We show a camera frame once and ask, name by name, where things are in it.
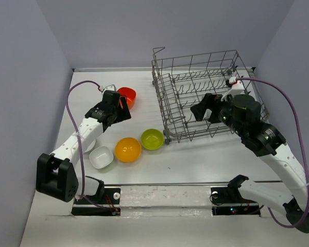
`black bracket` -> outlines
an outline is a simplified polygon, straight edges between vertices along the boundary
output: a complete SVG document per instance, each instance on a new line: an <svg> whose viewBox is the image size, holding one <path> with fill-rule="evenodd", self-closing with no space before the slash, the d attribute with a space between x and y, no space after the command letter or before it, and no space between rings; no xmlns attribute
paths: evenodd
<svg viewBox="0 0 309 247"><path fill-rule="evenodd" d="M102 101L85 114L85 118L89 117L101 122L104 132L112 124L130 119L126 96L116 91L106 90Z"/></svg>
<svg viewBox="0 0 309 247"><path fill-rule="evenodd" d="M286 218L291 224L297 223L303 215L303 210L299 207L297 200L293 198L289 203L285 203ZM309 213L307 214L304 222L297 227L303 233L309 233Z"/></svg>
<svg viewBox="0 0 309 247"><path fill-rule="evenodd" d="M245 180L248 180L248 177L244 175L238 175L229 182L227 187L211 187L212 203L214 205L242 203L244 199L242 198L238 189L241 187L242 183Z"/></svg>
<svg viewBox="0 0 309 247"><path fill-rule="evenodd" d="M39 156L36 179L38 192L69 202L77 193L78 185L73 164L69 159L60 160L45 153Z"/></svg>
<svg viewBox="0 0 309 247"><path fill-rule="evenodd" d="M89 205L92 205L89 201L86 199L80 199L80 200L74 200L73 208L71 211L72 215L75 216L120 216L121 215L121 209L119 207L116 207L117 211L113 211L109 205L107 205L106 198L109 197L110 201L113 203L113 205L119 205L120 204L120 198L115 199L114 194L119 193L121 194L120 188L112 188L112 187L105 187L105 193L102 196L102 198L97 201L96 203L99 205L103 205L105 208L98 208L96 206L89 207Z"/></svg>

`yellow-green bowl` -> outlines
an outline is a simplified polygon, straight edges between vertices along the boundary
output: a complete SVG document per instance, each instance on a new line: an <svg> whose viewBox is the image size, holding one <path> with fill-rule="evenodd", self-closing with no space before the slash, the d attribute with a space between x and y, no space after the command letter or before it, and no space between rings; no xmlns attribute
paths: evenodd
<svg viewBox="0 0 309 247"><path fill-rule="evenodd" d="M146 149L156 150L163 145L164 135L159 130L148 129L143 132L141 136L141 143Z"/></svg>

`white plastic bowl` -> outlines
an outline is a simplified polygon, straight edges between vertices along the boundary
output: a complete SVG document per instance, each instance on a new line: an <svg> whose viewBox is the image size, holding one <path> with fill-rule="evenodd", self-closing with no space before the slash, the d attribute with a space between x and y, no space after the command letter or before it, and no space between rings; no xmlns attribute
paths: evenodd
<svg viewBox="0 0 309 247"><path fill-rule="evenodd" d="M87 153L87 152L91 151L94 148L95 144L96 144L96 139L92 141L92 143L88 146L86 151L84 151L83 153Z"/></svg>
<svg viewBox="0 0 309 247"><path fill-rule="evenodd" d="M102 146L89 154L89 160L96 169L102 169L113 161L113 153L108 147Z"/></svg>

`bowl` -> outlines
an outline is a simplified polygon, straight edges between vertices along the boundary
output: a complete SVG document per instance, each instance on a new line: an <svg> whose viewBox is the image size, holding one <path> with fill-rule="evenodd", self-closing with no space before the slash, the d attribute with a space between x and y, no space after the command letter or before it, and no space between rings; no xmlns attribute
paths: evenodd
<svg viewBox="0 0 309 247"><path fill-rule="evenodd" d="M141 151L141 144L133 137L126 137L118 141L114 150L115 156L122 162L133 162L137 160Z"/></svg>
<svg viewBox="0 0 309 247"><path fill-rule="evenodd" d="M121 95L126 95L127 97L127 105L128 105L128 109L132 109L135 103L135 99L136 99L136 92L135 90L129 88L129 87L121 87L120 89L118 89L118 92Z"/></svg>
<svg viewBox="0 0 309 247"><path fill-rule="evenodd" d="M113 154L108 147L102 146L89 154L89 160L96 169L102 169L113 161Z"/></svg>
<svg viewBox="0 0 309 247"><path fill-rule="evenodd" d="M148 129L142 133L141 143L149 150L156 150L164 143L164 135L157 129Z"/></svg>
<svg viewBox="0 0 309 247"><path fill-rule="evenodd" d="M95 144L96 144L96 139L92 141L92 143L87 147L87 149L83 153L87 153L91 151L94 148Z"/></svg>

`lavender wall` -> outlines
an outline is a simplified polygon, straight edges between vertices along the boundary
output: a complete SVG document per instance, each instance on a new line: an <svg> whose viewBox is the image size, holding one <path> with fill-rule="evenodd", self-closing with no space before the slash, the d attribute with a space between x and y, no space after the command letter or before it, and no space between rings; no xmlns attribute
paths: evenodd
<svg viewBox="0 0 309 247"><path fill-rule="evenodd" d="M309 0L296 0L264 52L256 69L259 78L279 85L291 97L300 118L309 165ZM285 135L301 160L293 114L275 90L260 85L271 123Z"/></svg>
<svg viewBox="0 0 309 247"><path fill-rule="evenodd" d="M19 246L72 70L35 0L0 0L0 247Z"/></svg>
<svg viewBox="0 0 309 247"><path fill-rule="evenodd" d="M237 49L256 66L294 0L37 0L73 68Z"/></svg>

